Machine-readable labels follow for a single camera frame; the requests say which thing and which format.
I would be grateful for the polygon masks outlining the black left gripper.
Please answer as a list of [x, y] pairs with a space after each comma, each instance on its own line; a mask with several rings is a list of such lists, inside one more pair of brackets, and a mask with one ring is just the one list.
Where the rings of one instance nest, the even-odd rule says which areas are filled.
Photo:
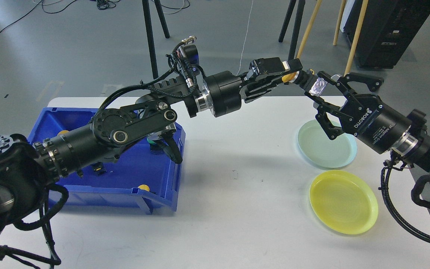
[[[250, 62], [249, 71], [244, 75], [244, 80], [258, 81], [272, 76], [291, 74], [302, 68], [302, 63], [297, 58], [285, 61], [279, 57], [260, 58]], [[241, 84], [242, 78], [233, 75], [230, 71], [205, 77], [200, 90], [200, 111], [209, 109], [215, 117], [237, 111], [241, 108]], [[284, 84], [282, 79], [248, 83], [243, 87], [243, 100], [245, 103], [252, 102], [270, 93], [272, 88], [279, 84]]]

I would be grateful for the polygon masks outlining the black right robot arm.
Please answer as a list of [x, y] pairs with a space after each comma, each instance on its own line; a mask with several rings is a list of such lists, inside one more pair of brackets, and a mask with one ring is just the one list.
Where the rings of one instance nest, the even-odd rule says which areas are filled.
[[375, 152], [390, 153], [381, 170], [380, 187], [385, 206], [394, 220], [408, 233], [430, 243], [430, 235], [408, 223], [396, 210], [389, 194], [392, 170], [419, 167], [426, 172], [416, 180], [411, 199], [430, 209], [430, 137], [425, 114], [418, 109], [404, 116], [375, 94], [358, 94], [349, 82], [377, 89], [381, 78], [359, 73], [331, 78], [326, 72], [300, 71], [296, 83], [315, 102], [317, 122], [330, 140], [343, 133], [359, 139]]

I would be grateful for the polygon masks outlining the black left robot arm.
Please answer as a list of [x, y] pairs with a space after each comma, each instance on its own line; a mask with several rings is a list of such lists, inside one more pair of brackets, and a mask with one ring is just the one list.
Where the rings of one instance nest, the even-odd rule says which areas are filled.
[[184, 102], [191, 117], [209, 109], [215, 117], [234, 112], [241, 102], [253, 101], [278, 84], [301, 79], [299, 59], [261, 58], [251, 61], [249, 71], [233, 75], [229, 71], [203, 77], [200, 89], [196, 38], [190, 36], [167, 55], [169, 70], [149, 83], [123, 87], [101, 104], [88, 124], [42, 142], [29, 143], [21, 134], [0, 135], [0, 233], [7, 225], [21, 231], [43, 230], [50, 257], [0, 245], [0, 259], [11, 257], [22, 264], [24, 258], [61, 264], [55, 252], [50, 220], [69, 198], [67, 188], [58, 185], [62, 177], [99, 162], [116, 162], [141, 140], [154, 143], [173, 162], [182, 162], [174, 140], [177, 114], [172, 105]]

